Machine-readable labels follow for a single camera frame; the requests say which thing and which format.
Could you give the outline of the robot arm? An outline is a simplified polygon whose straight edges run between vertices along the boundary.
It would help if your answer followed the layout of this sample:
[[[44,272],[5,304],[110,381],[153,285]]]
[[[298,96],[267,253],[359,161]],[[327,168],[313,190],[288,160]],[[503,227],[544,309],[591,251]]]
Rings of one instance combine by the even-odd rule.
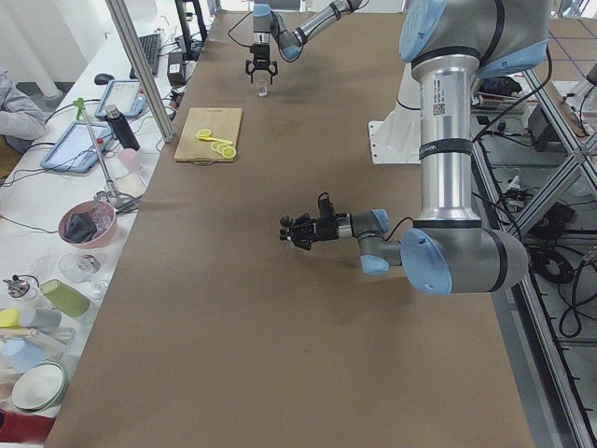
[[[283,217],[280,237],[302,249],[353,237],[364,273],[401,267],[428,294],[494,292],[523,278],[514,236],[485,229],[471,205],[470,96],[475,79],[540,64],[548,48],[546,1],[415,1],[402,26],[401,59],[420,86],[422,210],[398,242],[386,212],[338,214],[327,194],[319,217]]]
[[[368,4],[368,1],[337,0],[310,17],[294,29],[289,29],[280,12],[270,5],[257,3],[249,13],[252,17],[253,42],[249,46],[251,59],[245,61],[244,71],[254,83],[256,72],[269,75],[270,83],[278,75],[278,63],[271,59],[271,41],[287,63],[295,62],[304,47],[326,28],[343,17],[352,14]]]

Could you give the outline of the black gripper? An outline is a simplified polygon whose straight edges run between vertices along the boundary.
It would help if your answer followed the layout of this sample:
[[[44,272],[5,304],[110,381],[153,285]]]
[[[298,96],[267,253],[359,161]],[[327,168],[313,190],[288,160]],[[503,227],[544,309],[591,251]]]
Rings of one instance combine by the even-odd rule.
[[[250,83],[254,83],[254,73],[256,70],[267,70],[270,75],[270,84],[278,75],[278,63],[271,61],[270,45],[254,43],[250,49],[251,60],[245,61],[245,73],[250,78]]]
[[[300,249],[311,249],[315,242],[332,241],[351,236],[351,215],[338,214],[331,217],[312,218],[309,213],[298,217],[280,218],[281,226],[298,226],[298,237],[281,234],[279,239]]]

